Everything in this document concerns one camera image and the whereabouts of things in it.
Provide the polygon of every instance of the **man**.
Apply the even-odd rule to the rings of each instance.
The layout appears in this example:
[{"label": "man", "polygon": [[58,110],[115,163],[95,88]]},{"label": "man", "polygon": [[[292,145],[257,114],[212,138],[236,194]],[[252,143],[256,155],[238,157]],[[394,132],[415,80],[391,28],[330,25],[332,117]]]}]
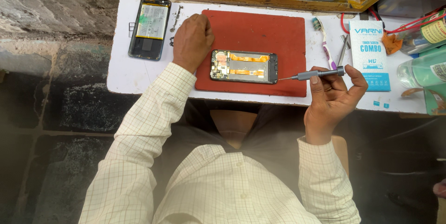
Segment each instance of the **man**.
[{"label": "man", "polygon": [[303,122],[293,108],[262,106],[237,150],[204,104],[187,101],[213,42],[205,15],[178,29],[173,62],[125,116],[79,223],[359,223],[331,134],[367,89],[361,73],[345,67],[350,90],[336,75],[312,77]]}]

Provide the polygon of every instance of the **green bottle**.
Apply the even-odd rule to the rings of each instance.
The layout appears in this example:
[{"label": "green bottle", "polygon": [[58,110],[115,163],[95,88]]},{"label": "green bottle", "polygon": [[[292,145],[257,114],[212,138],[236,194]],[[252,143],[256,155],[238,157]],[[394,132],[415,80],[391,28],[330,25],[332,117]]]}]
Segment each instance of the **green bottle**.
[{"label": "green bottle", "polygon": [[420,53],[420,57],[402,63],[398,79],[407,88],[446,83],[446,45]]}]

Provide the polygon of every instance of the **circuit board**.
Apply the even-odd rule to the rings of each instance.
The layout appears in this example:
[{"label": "circuit board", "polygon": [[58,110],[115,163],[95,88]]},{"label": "circuit board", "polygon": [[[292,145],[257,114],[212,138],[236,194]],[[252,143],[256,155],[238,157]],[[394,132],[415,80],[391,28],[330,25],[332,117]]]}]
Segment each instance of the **circuit board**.
[{"label": "circuit board", "polygon": [[213,50],[210,78],[218,81],[277,83],[277,55]]}]

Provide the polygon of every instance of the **rubber mat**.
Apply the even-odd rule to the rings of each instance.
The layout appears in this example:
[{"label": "rubber mat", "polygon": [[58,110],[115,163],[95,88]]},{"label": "rubber mat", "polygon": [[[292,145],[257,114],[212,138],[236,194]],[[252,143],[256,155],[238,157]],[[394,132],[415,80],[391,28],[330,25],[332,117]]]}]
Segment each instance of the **rubber mat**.
[{"label": "rubber mat", "polygon": [[[279,79],[306,71],[304,18],[220,10],[203,10],[202,14],[209,18],[215,35],[212,50],[275,53]],[[306,96],[306,82],[297,80],[280,80],[277,84],[213,81],[210,55],[197,69],[197,90]]]}]

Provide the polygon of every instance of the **right hand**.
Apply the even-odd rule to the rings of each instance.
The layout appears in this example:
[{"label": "right hand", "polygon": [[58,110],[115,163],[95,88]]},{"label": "right hand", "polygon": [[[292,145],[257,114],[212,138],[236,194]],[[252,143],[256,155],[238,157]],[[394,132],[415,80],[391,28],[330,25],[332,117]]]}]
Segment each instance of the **right hand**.
[{"label": "right hand", "polygon": [[[327,68],[316,67],[311,71],[328,71]],[[353,86],[347,90],[342,77],[337,74],[310,78],[312,101],[305,112],[306,141],[312,145],[325,145],[330,142],[336,125],[351,113],[368,88],[367,81],[360,71],[350,65],[345,66]]]},{"label": "right hand", "polygon": [[210,51],[214,39],[207,16],[193,14],[175,34],[172,62],[193,74]]}]

